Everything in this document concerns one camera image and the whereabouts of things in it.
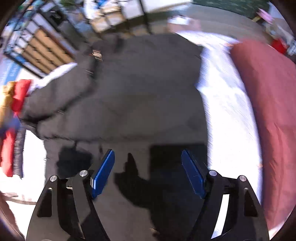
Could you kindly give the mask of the folded red puffer jacket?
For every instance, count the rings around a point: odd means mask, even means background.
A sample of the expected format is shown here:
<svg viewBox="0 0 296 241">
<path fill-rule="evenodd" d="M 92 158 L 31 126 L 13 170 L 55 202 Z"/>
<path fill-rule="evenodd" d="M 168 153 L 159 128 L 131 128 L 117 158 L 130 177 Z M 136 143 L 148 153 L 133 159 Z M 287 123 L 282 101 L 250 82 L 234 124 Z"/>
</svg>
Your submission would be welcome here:
<svg viewBox="0 0 296 241">
<path fill-rule="evenodd" d="M 30 85 L 31 80 L 29 79 L 16 81 L 14 100 L 11 105 L 13 116 L 8 124 L 1 128 L 1 168 L 3 173 L 8 177 L 13 176 L 15 138 L 16 132 L 21 126 L 19 114 Z"/>
</svg>

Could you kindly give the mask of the green patterned cloth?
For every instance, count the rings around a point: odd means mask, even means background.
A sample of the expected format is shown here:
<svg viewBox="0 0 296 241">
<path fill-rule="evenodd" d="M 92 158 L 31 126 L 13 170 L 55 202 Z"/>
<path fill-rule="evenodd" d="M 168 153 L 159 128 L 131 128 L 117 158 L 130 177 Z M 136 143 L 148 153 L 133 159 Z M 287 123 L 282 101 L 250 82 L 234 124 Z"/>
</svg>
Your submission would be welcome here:
<svg viewBox="0 0 296 241">
<path fill-rule="evenodd" d="M 267 0 L 193 0 L 193 4 L 231 11 L 252 19 L 259 9 L 269 10 Z"/>
</svg>

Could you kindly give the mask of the folded dark quilted jacket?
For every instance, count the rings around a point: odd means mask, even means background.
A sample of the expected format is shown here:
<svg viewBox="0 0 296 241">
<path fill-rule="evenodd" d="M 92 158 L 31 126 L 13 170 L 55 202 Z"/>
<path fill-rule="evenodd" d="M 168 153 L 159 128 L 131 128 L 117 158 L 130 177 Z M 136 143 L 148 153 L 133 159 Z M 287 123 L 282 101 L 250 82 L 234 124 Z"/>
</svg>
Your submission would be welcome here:
<svg viewBox="0 0 296 241">
<path fill-rule="evenodd" d="M 20 127 L 16 132 L 15 145 L 14 145 L 14 162 L 13 174 L 23 178 L 23 148 L 26 137 L 26 129 Z"/>
</svg>

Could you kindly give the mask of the large black padded jacket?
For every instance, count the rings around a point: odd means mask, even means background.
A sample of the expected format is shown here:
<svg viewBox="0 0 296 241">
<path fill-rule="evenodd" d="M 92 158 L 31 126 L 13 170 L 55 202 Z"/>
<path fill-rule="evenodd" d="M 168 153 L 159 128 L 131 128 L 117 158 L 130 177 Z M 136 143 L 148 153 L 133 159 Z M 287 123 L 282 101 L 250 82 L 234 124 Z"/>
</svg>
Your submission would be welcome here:
<svg viewBox="0 0 296 241">
<path fill-rule="evenodd" d="M 206 165 L 202 51 L 176 34 L 110 36 L 25 100 L 21 120 L 44 141 L 46 177 L 72 177 L 114 151 L 94 202 L 111 240 L 185 240 L 195 223 L 202 200 L 181 153 Z"/>
</svg>

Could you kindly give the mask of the maroon pillow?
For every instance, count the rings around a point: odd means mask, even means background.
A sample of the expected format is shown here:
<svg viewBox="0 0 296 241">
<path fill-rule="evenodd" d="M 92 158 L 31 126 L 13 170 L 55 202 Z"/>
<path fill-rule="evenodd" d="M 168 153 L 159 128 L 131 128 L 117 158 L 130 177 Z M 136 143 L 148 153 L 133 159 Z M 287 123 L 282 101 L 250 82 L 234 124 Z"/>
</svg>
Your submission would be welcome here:
<svg viewBox="0 0 296 241">
<path fill-rule="evenodd" d="M 262 206 L 269 229 L 295 206 L 295 63 L 266 43 L 243 40 L 230 56 L 252 104 L 263 162 Z"/>
</svg>

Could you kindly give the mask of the folded tan puffer jacket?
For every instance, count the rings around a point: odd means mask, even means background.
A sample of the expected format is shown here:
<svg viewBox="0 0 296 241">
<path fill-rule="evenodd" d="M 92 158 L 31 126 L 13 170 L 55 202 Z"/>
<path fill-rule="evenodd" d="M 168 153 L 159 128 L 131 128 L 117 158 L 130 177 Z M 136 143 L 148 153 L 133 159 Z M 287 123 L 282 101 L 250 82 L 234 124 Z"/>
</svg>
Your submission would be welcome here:
<svg viewBox="0 0 296 241">
<path fill-rule="evenodd" d="M 14 100 L 15 85 L 15 81 L 10 81 L 6 85 L 1 86 L 1 128 L 6 126 L 13 116 L 11 105 Z"/>
</svg>

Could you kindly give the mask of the white hanging swing bed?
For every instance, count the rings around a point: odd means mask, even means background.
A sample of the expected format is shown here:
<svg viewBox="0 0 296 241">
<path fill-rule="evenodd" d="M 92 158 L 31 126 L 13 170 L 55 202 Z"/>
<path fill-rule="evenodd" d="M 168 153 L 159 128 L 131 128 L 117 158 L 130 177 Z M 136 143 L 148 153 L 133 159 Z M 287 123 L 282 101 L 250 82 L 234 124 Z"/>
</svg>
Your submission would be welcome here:
<svg viewBox="0 0 296 241">
<path fill-rule="evenodd" d="M 116 26 L 125 20 L 131 20 L 144 14 L 161 13 L 188 7 L 192 1 L 83 1 L 83 13 L 86 20 L 97 33 L 110 26 Z"/>
</svg>

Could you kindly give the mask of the black wrought iron bed footboard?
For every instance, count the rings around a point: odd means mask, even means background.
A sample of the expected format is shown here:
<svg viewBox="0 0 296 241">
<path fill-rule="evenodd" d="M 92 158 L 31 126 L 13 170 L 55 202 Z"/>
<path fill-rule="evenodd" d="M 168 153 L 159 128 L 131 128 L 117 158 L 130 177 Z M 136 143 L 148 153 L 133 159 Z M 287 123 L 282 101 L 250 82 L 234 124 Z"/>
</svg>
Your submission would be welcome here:
<svg viewBox="0 0 296 241">
<path fill-rule="evenodd" d="M 44 77 L 73 62 L 82 44 L 104 33 L 133 35 L 136 18 L 152 32 L 144 1 L 25 1 L 6 27 L 3 53 Z"/>
</svg>

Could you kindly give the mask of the brown paper shopping bag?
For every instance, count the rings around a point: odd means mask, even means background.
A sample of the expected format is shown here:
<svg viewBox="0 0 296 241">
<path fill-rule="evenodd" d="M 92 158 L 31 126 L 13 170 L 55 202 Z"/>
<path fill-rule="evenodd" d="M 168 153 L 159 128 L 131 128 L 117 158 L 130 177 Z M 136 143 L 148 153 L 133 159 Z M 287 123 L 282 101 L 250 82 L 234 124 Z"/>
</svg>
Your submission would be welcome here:
<svg viewBox="0 0 296 241">
<path fill-rule="evenodd" d="M 183 15 L 175 15 L 168 18 L 166 28 L 171 33 L 184 31 L 198 32 L 202 30 L 199 20 Z"/>
</svg>

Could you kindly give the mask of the brown wooden board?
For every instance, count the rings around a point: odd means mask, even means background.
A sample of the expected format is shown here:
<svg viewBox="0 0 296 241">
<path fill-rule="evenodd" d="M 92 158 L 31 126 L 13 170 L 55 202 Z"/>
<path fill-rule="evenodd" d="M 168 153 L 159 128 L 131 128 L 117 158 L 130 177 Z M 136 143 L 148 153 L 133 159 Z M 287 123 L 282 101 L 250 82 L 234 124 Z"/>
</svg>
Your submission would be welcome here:
<svg viewBox="0 0 296 241">
<path fill-rule="evenodd" d="M 22 57 L 45 74 L 74 62 L 73 55 L 48 33 L 43 28 L 37 29 L 34 33 L 24 30 L 20 37 L 20 40 L 25 42 L 25 45 L 20 47 Z"/>
</svg>

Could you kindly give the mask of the light blue checked bedsheet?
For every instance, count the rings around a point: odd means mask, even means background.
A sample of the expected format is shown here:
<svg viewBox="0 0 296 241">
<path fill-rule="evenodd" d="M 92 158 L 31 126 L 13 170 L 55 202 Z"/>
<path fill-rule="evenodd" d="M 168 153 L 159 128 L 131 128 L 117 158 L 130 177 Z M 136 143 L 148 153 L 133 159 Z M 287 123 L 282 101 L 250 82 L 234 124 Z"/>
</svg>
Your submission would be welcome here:
<svg viewBox="0 0 296 241">
<path fill-rule="evenodd" d="M 246 175 L 256 195 L 260 196 L 262 160 L 257 127 L 244 84 L 230 57 L 230 49 L 236 40 L 205 32 L 176 35 L 203 47 L 200 75 L 195 85 L 201 94 L 207 125 L 207 162 L 202 166 L 226 177 Z M 76 65 L 77 62 L 67 64 L 45 77 L 30 90 L 29 96 Z M 1 193 L 10 200 L 16 223 L 26 234 L 34 204 L 49 177 L 45 176 L 47 152 L 44 141 L 23 125 L 26 128 L 24 176 L 1 174 Z"/>
</svg>

